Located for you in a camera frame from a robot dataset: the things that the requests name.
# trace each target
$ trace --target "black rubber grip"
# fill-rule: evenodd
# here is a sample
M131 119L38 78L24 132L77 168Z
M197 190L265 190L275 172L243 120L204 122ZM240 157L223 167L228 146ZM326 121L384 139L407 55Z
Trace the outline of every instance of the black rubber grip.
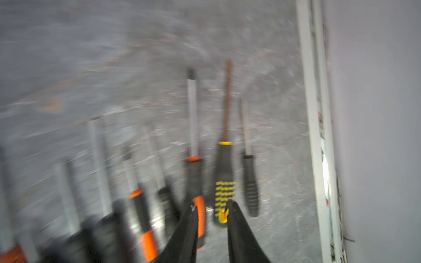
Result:
M245 203L247 205L248 213L250 216L256 217L259 214L259 192L256 176L254 173L253 155L244 155L242 165L244 168L243 183Z
M91 263L96 260L93 240L83 230L66 240L64 250L69 263Z
M174 196L168 186L158 191L158 196L161 200L164 216L165 216L165 235L169 240L180 221L180 211L174 201Z
M193 198L202 196L202 160L194 162L186 161L187 168L187 188L186 188L186 199L184 201L186 207L190 205Z
M231 166L231 145L218 145L216 168L214 174L213 221L216 225L226 227L226 221L221 220L225 212L226 202L234 199L235 182Z
M144 234L151 230L151 218L149 216L145 196L143 193L140 193L136 196L131 197L130 199L133 203L133 207L139 220L140 228L142 230L142 233Z
M199 251L205 244L205 235L197 238L197 250Z
M116 214L110 214L100 221L100 241L104 245L102 263L129 262L128 250L125 249L121 227Z

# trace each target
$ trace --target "orange screwdriver handle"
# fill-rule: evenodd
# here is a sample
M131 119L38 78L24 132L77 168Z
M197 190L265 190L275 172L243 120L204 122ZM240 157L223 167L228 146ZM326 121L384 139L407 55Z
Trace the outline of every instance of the orange screwdriver handle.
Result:
M158 256L157 243L152 231L148 206L143 191L138 189L130 194L142 231L141 244L146 262L153 261Z
M206 208L202 191L202 157L191 156L187 158L187 189L186 204L196 203L199 215L199 228L197 232L197 250L201 250L205 243Z
M193 198L197 206L197 214L199 216L199 227L197 229L197 250L202 250L205 243L205 224L206 224L206 208L203 195Z
M27 263L27 261L21 247L17 246L0 255L0 263Z

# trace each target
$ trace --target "gray concrete wall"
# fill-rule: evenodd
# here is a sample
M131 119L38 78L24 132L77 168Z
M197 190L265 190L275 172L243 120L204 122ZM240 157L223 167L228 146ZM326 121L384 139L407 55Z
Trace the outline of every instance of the gray concrete wall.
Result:
M419 262L421 2L324 4L349 262Z

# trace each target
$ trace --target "metal shaft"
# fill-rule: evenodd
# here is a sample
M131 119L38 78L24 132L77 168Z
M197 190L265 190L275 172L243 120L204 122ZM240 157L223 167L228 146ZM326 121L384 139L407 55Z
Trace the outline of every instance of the metal shaft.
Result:
M104 216L112 213L112 202L109 194L107 166L105 163L104 154L101 152L100 140L96 134L99 118L92 119L88 122L89 137L91 141L93 162L96 170L96 178L98 181L99 197L101 198L102 211Z
M242 128L244 134L244 151L246 155L251 155L251 141L250 132L248 130L248 118L247 118L247 101L241 99L241 112L242 112Z
M149 154L152 155L152 167L155 173L155 180L157 182L158 189L162 189L165 187L165 179L161 164L159 162L155 136L148 130L146 126L144 126L144 132L147 136L146 143L148 144Z
M64 214L66 215L69 224L70 234L73 235L80 231L80 220L77 216L75 199L72 194L72 189L70 188L70 170L66 162L55 164L54 170L56 172L57 185L64 206Z
M225 90L225 117L224 117L224 131L222 133L222 140L228 141L228 125L229 125L229 100L230 100L230 87L231 87L231 73L232 61L226 61L226 90Z
M128 146L123 148L123 166L126 172L127 183L129 184L130 192L134 192L138 189L138 181L136 177L136 172L134 170L134 165L131 158L130 149Z
M190 116L190 156L199 155L199 132L197 124L197 95L196 95L196 73L189 69L187 80L189 95L189 116Z
M2 253L8 252L16 245L10 218L7 187L5 185L6 176L9 176L8 167L3 148L0 146L0 249Z

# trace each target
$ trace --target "yellow and black screwdriver handle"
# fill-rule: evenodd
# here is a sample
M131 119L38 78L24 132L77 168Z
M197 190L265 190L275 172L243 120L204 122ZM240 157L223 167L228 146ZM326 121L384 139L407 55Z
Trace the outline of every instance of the yellow and black screwdriver handle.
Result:
M231 142L221 141L218 145L216 169L214 175L215 197L213 202L213 221L226 227L226 202L234 200L235 182L231 166Z

